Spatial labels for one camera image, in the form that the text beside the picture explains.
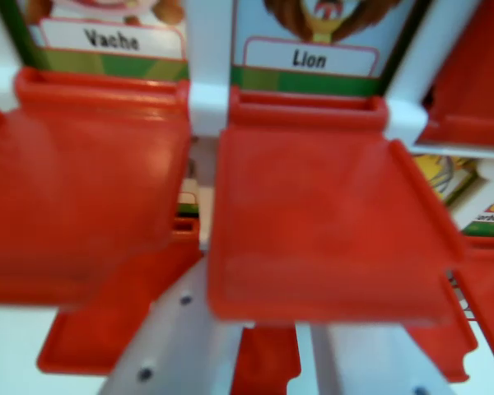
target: lion illustration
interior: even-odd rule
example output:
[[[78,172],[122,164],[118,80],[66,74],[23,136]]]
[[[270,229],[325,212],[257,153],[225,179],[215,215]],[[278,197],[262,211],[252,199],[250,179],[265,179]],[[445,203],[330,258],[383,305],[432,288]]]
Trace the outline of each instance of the lion illustration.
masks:
[[[380,22],[402,0],[264,0],[268,12],[304,41],[335,43]]]
[[[139,25],[138,15],[150,10],[159,21],[176,25],[184,19],[181,0],[28,0],[26,22],[38,25],[51,15],[54,5],[92,18],[120,16],[128,25]]]

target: red plastic tray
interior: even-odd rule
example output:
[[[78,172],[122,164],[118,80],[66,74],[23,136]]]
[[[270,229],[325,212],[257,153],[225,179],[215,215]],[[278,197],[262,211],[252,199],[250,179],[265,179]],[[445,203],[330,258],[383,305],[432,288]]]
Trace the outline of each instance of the red plastic tray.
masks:
[[[454,277],[494,353],[494,238],[468,239],[478,253],[470,265],[454,271]]]
[[[294,326],[244,329],[231,395],[286,395],[300,372]]]
[[[441,373],[452,383],[468,380],[463,366],[464,357],[478,347],[464,311],[448,279],[443,279],[444,288],[453,319],[430,327],[407,327],[413,340],[426,352]]]
[[[109,374],[148,315],[150,304],[202,256],[198,221],[183,228],[158,253],[129,259],[103,284],[93,300],[57,315],[38,359],[44,372]]]
[[[234,91],[220,141],[209,303],[256,322],[438,321],[465,243],[381,99]]]
[[[484,0],[431,92],[421,143],[494,147],[494,0]]]
[[[24,69],[0,113],[0,303],[76,304],[168,243],[186,84]]]

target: green stripe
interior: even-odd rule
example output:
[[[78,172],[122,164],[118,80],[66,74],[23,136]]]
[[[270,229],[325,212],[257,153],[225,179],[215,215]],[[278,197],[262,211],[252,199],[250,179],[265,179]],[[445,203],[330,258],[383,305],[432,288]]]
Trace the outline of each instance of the green stripe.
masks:
[[[321,95],[375,95],[380,81],[372,78],[328,76],[234,66],[231,83],[243,89]]]

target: screw hole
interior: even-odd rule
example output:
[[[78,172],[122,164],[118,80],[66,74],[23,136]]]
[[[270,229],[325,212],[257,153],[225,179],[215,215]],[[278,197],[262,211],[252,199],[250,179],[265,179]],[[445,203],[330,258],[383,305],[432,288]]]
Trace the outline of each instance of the screw hole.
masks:
[[[192,302],[192,296],[190,293],[185,292],[182,296],[181,299],[179,299],[179,302],[183,305],[186,306],[187,304],[190,304]]]
[[[413,390],[413,395],[430,395],[424,387],[417,387]]]
[[[141,368],[137,372],[137,381],[140,383],[145,383],[154,375],[154,372],[150,368]]]

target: white plastic post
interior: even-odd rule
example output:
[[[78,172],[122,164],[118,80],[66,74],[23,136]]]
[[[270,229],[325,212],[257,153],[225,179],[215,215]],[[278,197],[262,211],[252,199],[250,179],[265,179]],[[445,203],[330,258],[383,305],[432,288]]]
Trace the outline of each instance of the white plastic post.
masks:
[[[187,0],[189,112],[193,134],[217,137],[226,126],[231,79],[233,0]]]

